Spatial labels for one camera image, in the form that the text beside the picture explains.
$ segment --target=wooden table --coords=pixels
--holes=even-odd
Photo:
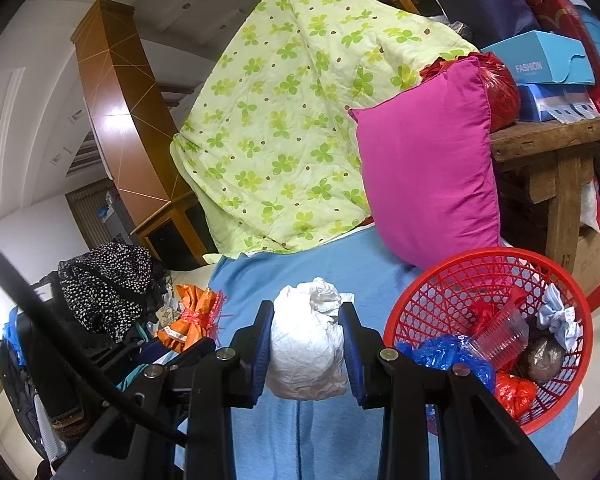
[[[560,124],[516,123],[491,134],[496,174],[524,169],[522,189],[499,179],[505,192],[524,194],[533,204],[547,203],[548,223],[544,254],[573,271],[580,230],[580,195],[593,178],[592,156],[600,144],[600,118]]]

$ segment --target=black cable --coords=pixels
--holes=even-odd
[[[91,388],[103,396],[111,406],[123,415],[128,416],[136,424],[160,434],[170,442],[182,447],[185,446],[187,441],[185,434],[170,428],[132,402],[82,353],[69,333],[60,325],[51,311],[45,308],[42,300],[1,252],[0,286],[15,304],[24,311],[37,329],[45,335],[49,343],[69,366],[87,381]]]

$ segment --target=brown wooden pillar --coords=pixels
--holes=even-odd
[[[191,206],[192,191],[169,153],[177,129],[144,54],[133,13],[133,7],[97,0],[71,36],[87,108],[141,240],[156,256],[164,256],[152,241],[152,231],[170,223],[167,231],[175,230],[203,264],[202,254],[208,250],[184,211],[185,205]]]

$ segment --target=pink pillow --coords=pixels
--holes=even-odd
[[[491,112],[475,57],[349,113],[358,123],[366,196],[389,250],[427,269],[499,245]]]

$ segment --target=clear plastic cup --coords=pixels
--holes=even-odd
[[[472,354],[490,362],[496,370],[517,358],[529,342],[529,326],[519,309],[525,293],[516,289],[499,313],[467,342]]]

